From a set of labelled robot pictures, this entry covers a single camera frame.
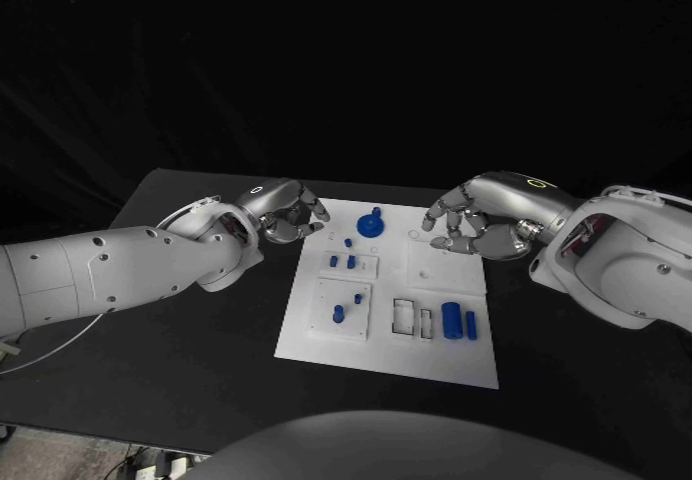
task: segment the white board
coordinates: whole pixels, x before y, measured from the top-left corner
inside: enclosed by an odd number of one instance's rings
[[[445,222],[443,219],[438,222],[432,232],[422,232],[423,208],[332,199],[322,199],[322,202],[331,221],[304,241],[275,356],[498,388],[480,257],[452,254],[426,245],[435,236],[445,235]],[[384,231],[379,237],[364,238],[357,234],[356,222],[373,207],[381,209]],[[461,231],[472,235],[465,221]],[[353,242],[350,248],[344,245],[345,238]],[[348,255],[354,255],[367,262],[366,268],[330,267],[328,259],[334,254],[337,266]],[[327,294],[324,280],[335,281],[327,282]],[[363,321],[357,317],[363,310],[354,310],[353,324],[343,328],[348,322],[348,308],[354,308],[351,284],[357,288],[369,286],[367,297],[361,300],[367,302],[369,315]],[[394,300],[413,302],[413,335],[392,332]],[[475,341],[465,337],[465,324],[464,338],[443,338],[441,305],[445,302],[456,302],[464,313],[475,313]],[[340,328],[332,325],[331,304],[344,304],[345,318]],[[426,319],[420,330],[420,310],[430,312],[430,339],[420,338],[420,331],[428,331]],[[311,328],[315,325],[324,331],[315,333]],[[358,335],[363,325],[366,333]],[[356,339],[353,332],[357,337],[364,336],[364,340]]]

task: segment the floor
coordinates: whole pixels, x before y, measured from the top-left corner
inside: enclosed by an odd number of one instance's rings
[[[126,443],[18,428],[0,445],[0,478],[102,480],[122,461],[128,447]],[[142,452],[136,465],[152,465],[157,453],[158,450]]]

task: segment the wire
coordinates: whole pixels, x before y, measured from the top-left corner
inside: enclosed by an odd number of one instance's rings
[[[11,373],[11,372],[15,372],[17,370],[21,370],[23,368],[28,367],[30,365],[38,363],[41,360],[44,360],[47,357],[50,357],[54,353],[57,353],[86,333],[86,330],[95,325],[95,323],[100,320],[100,317],[103,315],[105,315],[105,313],[102,313],[93,319],[93,321],[86,325],[86,327],[83,327],[82,331],[57,348],[50,350],[44,355],[41,355],[38,358],[33,359],[30,362],[25,362],[24,364],[17,365],[15,367],[12,367],[7,370],[0,371],[0,375],[4,375],[5,373]]]
[[[108,470],[108,473],[103,476],[103,480],[108,480],[108,477],[110,476],[110,473],[126,463],[128,460],[131,460],[134,462],[134,460],[136,458],[136,455],[139,453],[145,452],[146,450],[148,450],[148,447],[139,447],[136,449],[135,454],[131,457],[125,457],[125,459]]]

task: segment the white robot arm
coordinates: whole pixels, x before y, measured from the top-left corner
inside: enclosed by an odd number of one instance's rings
[[[622,186],[583,201],[542,180],[490,172],[438,199],[422,229],[446,214],[449,237],[435,238],[432,247],[492,260],[521,257],[537,241],[544,248],[529,266],[534,282],[621,327],[638,329],[660,319],[692,331],[690,205]],[[485,214],[513,221],[490,224]],[[474,237],[458,231],[461,215]]]
[[[255,187],[234,204],[187,205],[152,227],[0,246],[0,337],[47,323],[123,310],[178,294],[194,282],[227,287],[260,260],[257,230],[288,243],[322,228],[294,226],[299,204],[328,213],[289,179]]]

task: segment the blue cylinder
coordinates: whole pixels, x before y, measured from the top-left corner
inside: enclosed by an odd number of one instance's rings
[[[455,302],[442,303],[442,332],[443,338],[456,340],[464,336],[461,327],[461,307]]]
[[[475,340],[478,335],[475,334],[475,314],[465,312],[465,335],[468,340]]]
[[[381,210],[379,207],[371,209],[369,215],[363,215],[357,219],[356,229],[357,233],[367,238],[377,237],[384,230],[384,222],[381,221]]]
[[[343,319],[345,316],[343,315],[343,307],[340,305],[334,306],[334,315],[331,316],[331,319],[334,320],[334,323],[341,323]]]

